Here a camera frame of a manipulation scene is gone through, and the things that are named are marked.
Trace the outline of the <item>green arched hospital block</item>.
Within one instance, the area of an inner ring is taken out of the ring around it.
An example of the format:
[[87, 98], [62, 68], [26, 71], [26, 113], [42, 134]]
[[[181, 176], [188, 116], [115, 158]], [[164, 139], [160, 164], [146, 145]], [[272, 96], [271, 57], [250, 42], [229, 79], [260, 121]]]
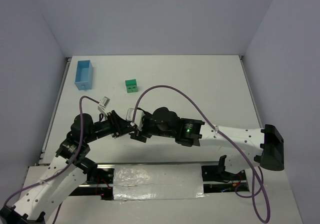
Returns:
[[136, 84], [134, 85], [127, 85], [126, 86], [126, 91], [127, 93], [135, 93], [135, 92], [138, 92], [138, 87]]

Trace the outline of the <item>green rectangular wooden block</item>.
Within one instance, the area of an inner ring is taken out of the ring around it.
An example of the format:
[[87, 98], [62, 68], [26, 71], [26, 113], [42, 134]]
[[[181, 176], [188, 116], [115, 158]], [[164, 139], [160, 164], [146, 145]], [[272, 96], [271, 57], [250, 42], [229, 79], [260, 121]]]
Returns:
[[126, 86], [136, 86], [137, 85], [137, 81], [135, 79], [126, 80], [125, 81], [125, 85]]

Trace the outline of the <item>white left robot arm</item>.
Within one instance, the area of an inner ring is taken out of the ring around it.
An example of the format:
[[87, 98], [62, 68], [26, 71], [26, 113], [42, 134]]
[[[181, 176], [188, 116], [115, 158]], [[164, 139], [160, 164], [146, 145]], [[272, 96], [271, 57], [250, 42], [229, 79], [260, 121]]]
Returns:
[[111, 135], [114, 138], [134, 130], [131, 123], [112, 111], [94, 122], [90, 114], [75, 117], [66, 139], [37, 183], [22, 189], [25, 195], [0, 211], [4, 224], [44, 224], [79, 185], [99, 180], [104, 171], [88, 159], [89, 143]]

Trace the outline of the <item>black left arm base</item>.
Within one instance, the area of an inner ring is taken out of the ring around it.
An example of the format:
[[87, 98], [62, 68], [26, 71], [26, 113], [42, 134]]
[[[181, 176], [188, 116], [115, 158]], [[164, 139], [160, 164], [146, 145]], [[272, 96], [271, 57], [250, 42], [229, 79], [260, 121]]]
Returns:
[[114, 168], [101, 168], [88, 158], [84, 158], [76, 166], [85, 174], [85, 184], [113, 184]]

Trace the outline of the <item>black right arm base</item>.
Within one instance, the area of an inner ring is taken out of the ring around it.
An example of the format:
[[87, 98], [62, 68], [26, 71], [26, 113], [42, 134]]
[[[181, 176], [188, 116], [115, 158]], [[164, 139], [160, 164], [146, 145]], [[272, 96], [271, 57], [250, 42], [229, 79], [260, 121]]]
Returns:
[[248, 192], [248, 182], [244, 170], [233, 174], [225, 171], [221, 166], [222, 161], [219, 160], [214, 164], [201, 164], [201, 175], [203, 181], [203, 192], [211, 193], [231, 193]]

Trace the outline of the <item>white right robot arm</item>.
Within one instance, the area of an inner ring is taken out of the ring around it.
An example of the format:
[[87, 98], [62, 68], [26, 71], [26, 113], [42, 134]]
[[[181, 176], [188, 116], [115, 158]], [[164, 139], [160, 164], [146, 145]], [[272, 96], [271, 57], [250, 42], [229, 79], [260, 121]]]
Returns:
[[159, 136], [172, 138], [185, 147], [236, 148], [237, 155], [220, 155], [219, 172], [237, 174], [250, 167], [269, 171], [283, 171], [285, 168], [284, 139], [274, 125], [266, 124], [262, 129], [211, 127], [202, 120], [180, 118], [166, 107], [158, 108], [152, 114], [130, 108], [126, 120], [134, 127], [131, 139], [140, 142]]

